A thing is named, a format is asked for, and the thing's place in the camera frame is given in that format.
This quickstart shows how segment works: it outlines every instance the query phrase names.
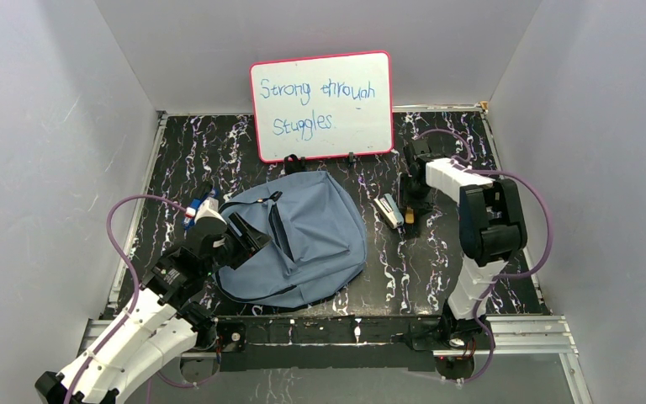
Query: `black marble surface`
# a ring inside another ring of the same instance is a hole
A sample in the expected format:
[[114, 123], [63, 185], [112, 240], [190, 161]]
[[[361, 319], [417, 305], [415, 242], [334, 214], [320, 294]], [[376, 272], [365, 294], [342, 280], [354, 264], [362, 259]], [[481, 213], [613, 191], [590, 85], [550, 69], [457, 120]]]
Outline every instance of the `black marble surface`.
[[[287, 314], [305, 316], [388, 316], [434, 314], [452, 292], [462, 265], [458, 240], [458, 215], [454, 202], [435, 195], [435, 210], [423, 217], [416, 234], [390, 230], [374, 214], [373, 199], [395, 194], [398, 173], [406, 172], [402, 147], [431, 128], [462, 133], [472, 146], [476, 168], [494, 168], [492, 149], [479, 112], [395, 113], [395, 149], [388, 154], [358, 157], [353, 166], [342, 159], [308, 162], [308, 169], [328, 170], [351, 194], [368, 229], [368, 264], [347, 287], [331, 298], [298, 310], [240, 304], [225, 298], [212, 282], [204, 285], [200, 301], [215, 314], [251, 316]], [[429, 135], [446, 155], [462, 151], [452, 136]], [[149, 193], [188, 205], [193, 191], [211, 181], [225, 199], [253, 185], [283, 175], [283, 164], [258, 159], [252, 115], [175, 116], [167, 120]], [[159, 254], [184, 237], [182, 214], [147, 200], [130, 251], [139, 274]], [[506, 272], [525, 271], [523, 257], [513, 260]], [[120, 292], [122, 308], [132, 293], [127, 274]], [[530, 279], [500, 281], [489, 299], [489, 313], [548, 314], [539, 304]]]

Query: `red and white object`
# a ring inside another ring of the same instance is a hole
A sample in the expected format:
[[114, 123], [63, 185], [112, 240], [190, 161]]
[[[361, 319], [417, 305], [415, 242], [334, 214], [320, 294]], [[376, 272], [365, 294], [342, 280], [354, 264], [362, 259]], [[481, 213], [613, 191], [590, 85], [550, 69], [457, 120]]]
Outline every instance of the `red and white object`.
[[251, 68], [259, 157], [281, 162], [386, 153], [394, 146], [385, 51], [262, 61]]

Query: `gray wall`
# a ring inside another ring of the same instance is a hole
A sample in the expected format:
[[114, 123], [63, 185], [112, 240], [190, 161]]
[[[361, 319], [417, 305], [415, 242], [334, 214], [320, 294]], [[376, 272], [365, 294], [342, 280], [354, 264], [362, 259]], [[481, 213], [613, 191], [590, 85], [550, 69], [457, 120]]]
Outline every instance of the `gray wall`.
[[256, 61], [383, 49], [394, 104], [488, 100], [540, 0], [96, 0], [157, 109], [252, 110]]
[[92, 0], [0, 0], [0, 404], [40, 402], [103, 309], [104, 218], [141, 191], [155, 123]]
[[[591, 395], [646, 402], [646, 2], [545, 0], [490, 111], [502, 162], [553, 209], [541, 286]], [[544, 227], [529, 215], [538, 257]]]

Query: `blue object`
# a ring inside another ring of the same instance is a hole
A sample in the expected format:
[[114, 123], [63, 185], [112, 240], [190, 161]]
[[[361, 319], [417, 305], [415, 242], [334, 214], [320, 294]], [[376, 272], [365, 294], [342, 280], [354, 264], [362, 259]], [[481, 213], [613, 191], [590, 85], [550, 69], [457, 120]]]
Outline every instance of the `blue object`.
[[[194, 214], [197, 215], [197, 210], [199, 210], [199, 206], [202, 205], [202, 203], [207, 199], [207, 198], [216, 198], [216, 195], [218, 194], [216, 189], [211, 189], [207, 194], [204, 195], [202, 199], [192, 199], [192, 203], [189, 204], [189, 207], [194, 209]], [[194, 226], [194, 217], [185, 214], [184, 219], [182, 220], [182, 226], [184, 226], [184, 230], [187, 231]]]
[[[265, 199], [281, 192], [277, 201]], [[328, 172], [289, 174], [248, 189], [221, 207], [273, 239], [236, 271], [215, 279], [232, 300], [298, 307], [324, 299], [360, 274], [368, 256], [357, 205]]]

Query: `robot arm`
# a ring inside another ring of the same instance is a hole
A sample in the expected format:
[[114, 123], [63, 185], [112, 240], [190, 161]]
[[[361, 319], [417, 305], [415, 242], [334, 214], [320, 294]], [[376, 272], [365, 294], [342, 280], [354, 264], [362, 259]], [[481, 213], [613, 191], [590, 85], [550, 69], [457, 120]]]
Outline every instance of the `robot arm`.
[[[173, 358], [195, 346], [210, 348], [214, 344], [216, 319], [189, 300], [219, 268], [239, 268], [271, 241], [237, 214], [225, 220], [217, 208], [211, 187], [202, 199], [194, 200], [183, 222], [187, 239], [167, 249], [146, 271], [132, 313], [127, 310], [130, 300], [84, 353], [60, 372], [45, 372], [36, 381], [44, 403], [62, 404], [89, 358], [70, 403], [123, 403]], [[93, 354], [94, 347], [103, 344], [116, 327], [111, 339]]]
[[[510, 179], [493, 180], [467, 173], [453, 159], [434, 152], [426, 141], [412, 141], [404, 152], [410, 169], [410, 175], [400, 181], [400, 205], [407, 208], [405, 217], [423, 215], [431, 209], [432, 189], [442, 191], [459, 207], [462, 272], [442, 309], [440, 328], [445, 343], [467, 343], [481, 332], [474, 319], [484, 321], [488, 296], [480, 296], [526, 246], [518, 187]], [[474, 313], [479, 300], [479, 309]]]

